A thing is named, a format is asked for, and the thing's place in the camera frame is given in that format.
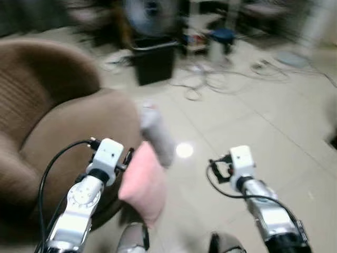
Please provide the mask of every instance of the white floor tile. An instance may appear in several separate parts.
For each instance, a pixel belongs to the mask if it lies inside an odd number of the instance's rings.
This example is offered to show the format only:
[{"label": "white floor tile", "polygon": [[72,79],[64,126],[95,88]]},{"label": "white floor tile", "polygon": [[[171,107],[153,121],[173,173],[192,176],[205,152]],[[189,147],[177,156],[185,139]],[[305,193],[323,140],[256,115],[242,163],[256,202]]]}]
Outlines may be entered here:
[{"label": "white floor tile", "polygon": [[210,131],[205,138],[218,155],[226,154],[231,147],[248,145],[256,162],[256,177],[276,190],[308,170],[322,170],[310,156],[257,114]]},{"label": "white floor tile", "polygon": [[307,99],[290,101],[266,118],[325,169],[337,175],[337,151],[326,140],[336,126],[330,123],[326,108]]},{"label": "white floor tile", "polygon": [[250,108],[233,95],[218,94],[207,89],[201,91],[203,100],[198,102],[170,94],[193,125],[201,132],[230,123],[251,112]]},{"label": "white floor tile", "polygon": [[280,199],[304,223],[313,252],[337,252],[337,181],[310,171],[280,192]]},{"label": "white floor tile", "polygon": [[272,118],[301,96],[285,82],[252,80],[247,89],[237,96],[266,119]]},{"label": "white floor tile", "polygon": [[167,171],[168,199],[156,226],[165,252],[190,244],[244,208],[243,202],[224,198],[207,182],[207,161],[215,156],[210,147],[202,139],[190,144],[193,155],[177,158]]},{"label": "white floor tile", "polygon": [[[310,71],[316,71],[315,69],[307,68]],[[313,106],[322,109],[324,117],[327,116],[327,112],[331,110],[331,104],[337,101],[337,89],[334,87],[335,82],[337,85],[337,74],[329,74],[329,79],[321,74],[290,74],[291,82],[288,82],[288,86],[299,94],[303,95]],[[334,106],[334,124],[337,121],[337,107]]]}]

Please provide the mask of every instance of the gray object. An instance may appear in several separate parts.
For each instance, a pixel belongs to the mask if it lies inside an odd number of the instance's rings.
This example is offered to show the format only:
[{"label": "gray object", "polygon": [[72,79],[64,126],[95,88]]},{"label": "gray object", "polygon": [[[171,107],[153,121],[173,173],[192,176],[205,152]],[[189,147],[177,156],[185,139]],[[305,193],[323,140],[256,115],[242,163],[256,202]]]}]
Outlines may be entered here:
[{"label": "gray object", "polygon": [[214,63],[218,63],[224,60],[223,44],[218,41],[211,40],[208,51],[209,60]]},{"label": "gray object", "polygon": [[239,240],[228,233],[213,233],[209,253],[246,253]]},{"label": "gray object", "polygon": [[281,51],[275,57],[279,62],[292,67],[306,67],[309,65],[307,58],[289,51]]},{"label": "gray object", "polygon": [[175,142],[166,128],[163,118],[151,102],[143,104],[141,110],[141,131],[143,138],[154,148],[160,164],[168,167],[174,159]]},{"label": "gray object", "polygon": [[117,253],[144,253],[150,246],[148,230],[138,222],[128,225],[118,243]]},{"label": "gray object", "polygon": [[176,27],[177,0],[123,0],[126,17],[140,34],[162,37]]}]

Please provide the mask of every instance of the blue stool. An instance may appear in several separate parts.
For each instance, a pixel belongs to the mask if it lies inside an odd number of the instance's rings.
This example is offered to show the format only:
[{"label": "blue stool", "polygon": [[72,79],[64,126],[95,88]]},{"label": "blue stool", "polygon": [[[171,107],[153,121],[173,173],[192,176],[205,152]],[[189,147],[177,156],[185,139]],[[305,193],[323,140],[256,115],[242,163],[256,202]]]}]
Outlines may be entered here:
[{"label": "blue stool", "polygon": [[223,54],[226,56],[231,52],[234,44],[235,34],[230,29],[220,28],[213,30],[210,34],[209,56],[211,59],[219,59]]}]

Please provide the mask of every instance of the wall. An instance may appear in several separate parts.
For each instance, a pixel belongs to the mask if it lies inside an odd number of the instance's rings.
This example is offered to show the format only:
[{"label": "wall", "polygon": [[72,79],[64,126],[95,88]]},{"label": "wall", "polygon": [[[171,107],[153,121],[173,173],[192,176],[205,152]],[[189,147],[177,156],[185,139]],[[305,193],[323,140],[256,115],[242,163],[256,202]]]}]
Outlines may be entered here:
[{"label": "wall", "polygon": [[283,22],[288,38],[303,45],[333,43],[337,40],[337,1],[298,0],[294,11]]},{"label": "wall", "polygon": [[0,0],[0,36],[68,24],[59,0]]}]

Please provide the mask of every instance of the brown armchair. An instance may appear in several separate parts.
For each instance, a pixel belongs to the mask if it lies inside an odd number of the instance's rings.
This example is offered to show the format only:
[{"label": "brown armchair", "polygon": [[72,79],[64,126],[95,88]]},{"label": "brown armchair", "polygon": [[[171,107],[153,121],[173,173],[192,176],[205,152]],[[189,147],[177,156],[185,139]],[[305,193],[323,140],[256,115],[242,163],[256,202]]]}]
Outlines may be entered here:
[{"label": "brown armchair", "polygon": [[[122,143],[124,156],[141,142],[140,123],[134,104],[118,91],[100,89],[93,60],[76,50],[38,40],[2,41],[0,59],[0,223],[36,237],[37,190],[49,160],[91,136]],[[91,154],[79,146],[55,163],[44,192],[46,221]],[[120,209],[120,180],[106,188],[93,228]],[[23,238],[3,229],[2,240]]]}]

